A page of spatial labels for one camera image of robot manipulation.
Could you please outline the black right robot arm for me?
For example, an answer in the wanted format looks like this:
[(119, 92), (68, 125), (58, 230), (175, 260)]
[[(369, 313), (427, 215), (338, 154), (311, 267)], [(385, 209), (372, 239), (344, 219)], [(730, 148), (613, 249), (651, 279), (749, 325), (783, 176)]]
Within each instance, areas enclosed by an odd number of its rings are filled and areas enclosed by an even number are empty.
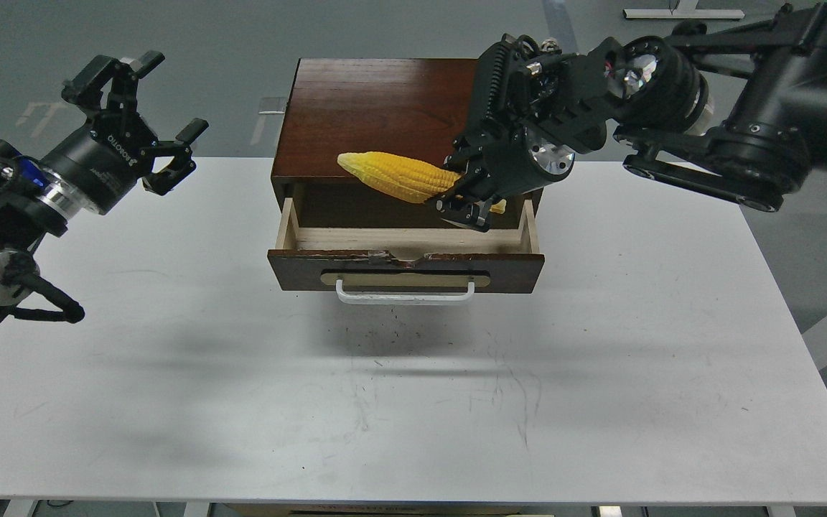
[(428, 200), (479, 232), (492, 204), (562, 181), (574, 157), (630, 145), (630, 173), (773, 213), (827, 172), (827, 3), (710, 33), (606, 38), (586, 55), (503, 36), (480, 55), (468, 118), (445, 167), (462, 176)]

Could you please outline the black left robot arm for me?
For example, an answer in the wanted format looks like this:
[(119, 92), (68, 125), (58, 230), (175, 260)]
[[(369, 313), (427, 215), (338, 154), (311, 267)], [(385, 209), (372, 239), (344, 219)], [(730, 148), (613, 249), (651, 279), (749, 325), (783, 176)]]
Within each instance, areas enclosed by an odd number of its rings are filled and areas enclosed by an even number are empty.
[(62, 89), (85, 122), (42, 159), (0, 139), (0, 324), (81, 321), (82, 305), (42, 277), (39, 243), (62, 236), (79, 210), (105, 215), (138, 183), (165, 195), (196, 170), (192, 145), (209, 124), (194, 118), (162, 141), (138, 111), (140, 81), (162, 62), (157, 50), (95, 56)]

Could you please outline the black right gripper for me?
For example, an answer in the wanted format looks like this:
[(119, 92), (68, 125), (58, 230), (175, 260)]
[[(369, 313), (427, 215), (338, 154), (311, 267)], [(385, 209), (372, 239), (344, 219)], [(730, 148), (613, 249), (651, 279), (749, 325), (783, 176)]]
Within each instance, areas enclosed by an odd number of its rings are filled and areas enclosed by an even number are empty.
[(575, 151), (568, 145), (551, 143), (534, 131), (516, 131), (502, 139), (465, 145), (443, 163), (457, 179), (434, 197), (434, 209), (450, 225), (489, 232), (494, 202), (566, 179), (574, 160)]

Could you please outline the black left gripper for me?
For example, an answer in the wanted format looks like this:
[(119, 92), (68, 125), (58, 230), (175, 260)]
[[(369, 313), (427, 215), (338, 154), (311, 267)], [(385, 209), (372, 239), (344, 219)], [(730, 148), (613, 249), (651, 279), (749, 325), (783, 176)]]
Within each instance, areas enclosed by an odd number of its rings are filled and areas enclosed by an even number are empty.
[[(140, 79), (164, 60), (158, 50), (130, 63), (96, 55), (75, 78), (63, 82), (62, 99), (86, 115), (89, 127), (73, 131), (42, 163), (81, 191), (94, 213), (108, 213), (140, 179), (145, 190), (164, 196), (196, 170), (192, 144), (209, 122), (194, 118), (174, 141), (156, 141), (138, 112)], [(92, 131), (104, 139), (96, 139)], [(154, 172), (157, 157), (172, 160)]]

